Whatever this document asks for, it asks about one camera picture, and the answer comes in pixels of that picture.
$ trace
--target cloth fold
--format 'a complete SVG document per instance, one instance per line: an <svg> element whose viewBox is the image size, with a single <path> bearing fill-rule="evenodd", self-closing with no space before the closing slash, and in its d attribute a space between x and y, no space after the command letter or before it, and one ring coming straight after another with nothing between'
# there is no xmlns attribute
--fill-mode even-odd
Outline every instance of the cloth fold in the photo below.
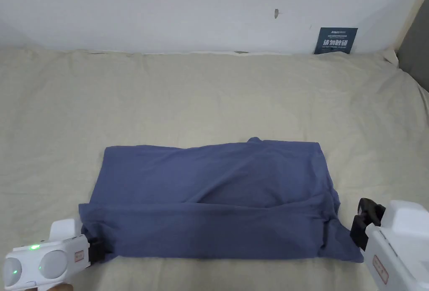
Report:
<svg viewBox="0 0 429 291"><path fill-rule="evenodd" d="M83 233L115 256L361 262L317 143L108 147Z"/></svg>

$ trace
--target bed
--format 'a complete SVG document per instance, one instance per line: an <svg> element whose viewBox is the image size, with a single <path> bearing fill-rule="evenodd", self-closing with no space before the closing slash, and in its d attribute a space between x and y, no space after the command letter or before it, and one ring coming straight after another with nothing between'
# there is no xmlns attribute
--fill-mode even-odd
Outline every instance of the bed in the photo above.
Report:
<svg viewBox="0 0 429 291"><path fill-rule="evenodd" d="M53 221L77 216L112 145L195 147L254 136L318 142L346 227L361 197L429 208L429 93L392 56L2 50L1 255L46 238ZM376 289L365 265L321 258L119 257L79 273L73 284L104 291Z"/></svg>

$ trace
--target blue sign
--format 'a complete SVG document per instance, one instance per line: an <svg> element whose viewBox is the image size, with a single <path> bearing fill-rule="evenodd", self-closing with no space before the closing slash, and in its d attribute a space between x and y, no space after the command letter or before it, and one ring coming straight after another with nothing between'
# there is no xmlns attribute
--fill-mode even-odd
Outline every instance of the blue sign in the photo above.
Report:
<svg viewBox="0 0 429 291"><path fill-rule="evenodd" d="M315 54L338 51L350 54L356 32L355 27L321 27Z"/></svg>

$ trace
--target white wall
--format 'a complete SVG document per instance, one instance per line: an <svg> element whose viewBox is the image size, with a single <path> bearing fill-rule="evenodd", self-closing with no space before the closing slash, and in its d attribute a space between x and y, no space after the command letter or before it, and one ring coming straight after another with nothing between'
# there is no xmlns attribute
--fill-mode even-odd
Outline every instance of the white wall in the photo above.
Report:
<svg viewBox="0 0 429 291"><path fill-rule="evenodd" d="M0 44L142 53L311 53L319 28L337 26L358 27L354 50L372 52L395 42L413 2L0 0Z"/></svg>

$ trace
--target label sticker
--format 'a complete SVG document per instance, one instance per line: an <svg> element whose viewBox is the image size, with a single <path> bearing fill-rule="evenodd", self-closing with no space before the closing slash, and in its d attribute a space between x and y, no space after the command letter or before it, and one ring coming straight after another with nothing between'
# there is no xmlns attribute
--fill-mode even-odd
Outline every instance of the label sticker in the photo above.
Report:
<svg viewBox="0 0 429 291"><path fill-rule="evenodd" d="M79 262L80 260L83 260L83 258L85 257L85 254L82 251L76 252L75 253L75 262Z"/></svg>
<svg viewBox="0 0 429 291"><path fill-rule="evenodd" d="M385 267L381 264L381 261L378 259L376 255L374 255L374 258L372 259L372 265L377 270L378 275L382 279L382 281L387 284L389 280L389 273L386 271Z"/></svg>
<svg viewBox="0 0 429 291"><path fill-rule="evenodd" d="M321 27L315 54L344 52L350 54L357 28Z"/></svg>

